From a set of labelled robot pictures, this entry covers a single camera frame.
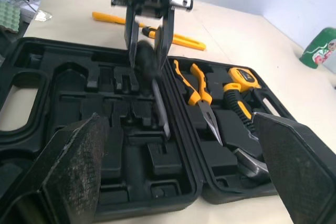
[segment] white table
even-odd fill
[[[91,12],[125,16],[125,8],[111,8],[110,0],[43,0],[41,10],[51,20],[33,21],[25,37],[62,40],[86,45],[126,49],[124,27],[101,23]],[[157,20],[139,18],[150,26]],[[297,121],[311,127],[336,152],[336,77],[324,69],[303,65],[298,47],[263,17],[195,2],[190,12],[177,11],[175,33],[204,42],[206,51],[172,45],[170,55],[249,66],[255,69]],[[250,223],[289,224],[278,196],[210,205],[198,199],[183,211],[126,219],[114,223]]]

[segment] yellow tape measure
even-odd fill
[[[248,69],[231,68],[228,74],[231,76],[233,82],[241,85],[241,92],[244,92],[249,88],[261,88],[257,78]]]

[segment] egg carton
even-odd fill
[[[0,1],[0,29],[18,33],[19,23],[20,8],[6,1]]]

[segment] black tool case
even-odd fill
[[[225,147],[207,129],[200,109],[185,103],[186,91],[172,70],[174,59],[196,89],[191,64],[197,63],[205,73]],[[96,220],[181,210],[199,196],[221,204],[276,194],[270,181],[258,184],[241,175],[230,150],[239,147],[263,161],[259,143],[248,137],[242,121],[223,103],[223,85],[232,82],[227,74],[231,67],[169,57],[159,82],[171,129],[168,140],[153,93],[141,74],[130,68],[127,51],[21,39],[0,68],[1,106],[12,86],[38,91],[26,125],[0,132],[0,200],[55,132],[94,112],[110,123]],[[259,75],[250,71],[261,85],[257,94],[242,94],[251,109],[270,113],[262,102],[267,98],[281,116],[293,119]]]

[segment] screwdriver shaft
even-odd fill
[[[153,79],[153,81],[152,81],[152,89],[153,89],[156,104],[157,104],[157,107],[158,107],[158,110],[159,110],[160,120],[163,123],[163,131],[164,131],[165,135],[167,136],[167,138],[169,139],[170,138],[170,129],[169,129],[169,124],[168,124],[167,112],[166,112],[166,109],[164,107],[164,103],[163,103],[162,96],[161,96],[161,93],[160,93],[159,85],[157,84],[157,81],[155,79]]]

